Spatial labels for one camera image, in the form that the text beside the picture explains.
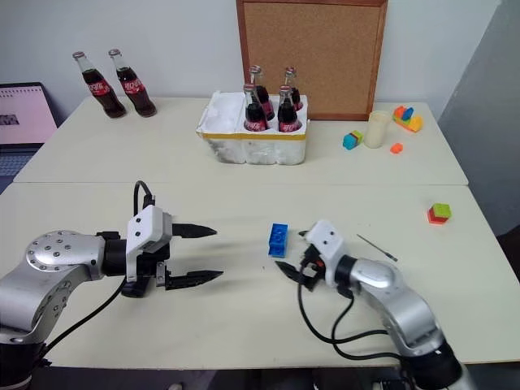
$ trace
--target black cable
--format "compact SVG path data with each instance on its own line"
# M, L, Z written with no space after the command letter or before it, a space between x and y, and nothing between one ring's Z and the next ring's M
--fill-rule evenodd
M95 311L87 315L85 318L81 319L71 327L69 327L66 331L64 331L62 334L60 334L58 337L56 337L54 340L52 340L44 349L43 354L41 355L40 359L44 358L46 354L49 353L49 351L56 346L57 343L59 343L61 340L63 340L65 337L73 333L78 327L92 319L94 316L99 314L103 309L105 309L118 295L121 293L121 290L123 289L124 285L127 283L127 279L123 278L123 281L119 285L119 287L114 291L114 293L106 300L104 301Z
M139 213L139 188L142 187L145 194L149 197L152 196L150 189L146 183L142 180L138 180L133 188L133 216L135 217Z
M354 336L345 337L344 339L335 339L335 340L329 339L328 337L322 335L310 322L309 317L307 317L306 310L303 307L303 300L301 298L301 286L302 286L301 280L302 280L302 276L303 276L303 270L305 269L305 267L306 267L305 263L301 265L300 274L298 276L298 306L300 307L300 313L301 313L301 316L303 317L303 320L305 321L305 324L307 325L307 327L309 328L309 330L312 332L313 335L318 337L324 343L335 345L335 344L349 343L350 341L358 340L358 339L361 339L361 338L367 337L367 336L387 335L388 334L387 331L385 331L384 329L381 329L381 330L375 330L375 331L364 331L363 333L359 333ZM349 312L350 307L352 307L352 304L353 304L353 300L351 301L350 305L347 306L347 309L345 309L344 312L341 313L341 316L344 316L345 314L347 314Z
M322 335L318 330L316 330L316 328L312 325L309 318L307 317L307 313L305 311L305 308L303 307L303 301L301 299L301 286L302 286L301 282L303 280L303 277L302 277L303 270L305 269L306 266L307 266L306 262L303 262L301 264L300 272L298 275L298 294L297 294L298 295L298 306L300 307L300 313L301 313L301 316L303 317L303 320L305 321L305 324L307 325L307 327L309 328L309 330L312 332L313 335L315 335L316 337L318 337L321 341L323 341L325 343L332 344L332 346L334 347L334 350L341 357L349 359L349 360L369 360L369 359L376 359L376 358L395 358L398 360L402 359L402 357L400 355L398 355L396 353L391 353L391 352L372 353L372 354L368 354L368 355L350 355L348 353L343 352L341 349L338 348L338 346L337 346L338 344L349 343L351 341L358 340L363 337L388 334L388 332L385 330L374 330L374 331L364 331L363 333L359 333L357 335L350 336L350 337L345 337L344 339L336 339L336 328L337 328L338 324L340 323L341 319L343 319L343 317L352 308L353 303L354 303L353 297L352 297L349 305L341 312L339 317L334 322L334 326L332 328L332 334L331 334L330 339L328 337Z

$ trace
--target gray wall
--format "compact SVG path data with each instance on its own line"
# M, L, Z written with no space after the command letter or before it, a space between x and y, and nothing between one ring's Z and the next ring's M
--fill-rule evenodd
M520 2L504 0L439 120L495 234L520 224L519 48Z

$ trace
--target red block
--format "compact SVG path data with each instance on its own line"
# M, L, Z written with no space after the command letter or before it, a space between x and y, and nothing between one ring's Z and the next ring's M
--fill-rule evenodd
M442 225L444 222L446 222L448 219L443 217L435 217L433 214L433 207L428 211L428 222L434 223L436 225Z

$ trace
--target green block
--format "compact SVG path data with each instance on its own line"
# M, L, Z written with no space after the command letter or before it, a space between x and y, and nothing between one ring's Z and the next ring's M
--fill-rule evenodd
M353 134L357 138L357 145L361 144L361 141L363 141L363 135L358 130L354 130L350 134Z
M446 203L435 203L433 205L433 214L435 217L449 218L452 216L452 211Z

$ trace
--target blue lego block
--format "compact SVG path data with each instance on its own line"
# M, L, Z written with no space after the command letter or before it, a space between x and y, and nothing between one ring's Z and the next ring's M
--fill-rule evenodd
M343 147L347 150L352 150L358 144L358 139L352 134L347 134L343 137Z
M408 120L412 117L412 114L414 113L414 108L413 107L409 107L408 109L406 109L405 112L403 112L403 116L401 116L401 119L402 120Z
M284 258L287 249L288 225L284 223L273 223L271 235L269 236L269 256L273 258Z

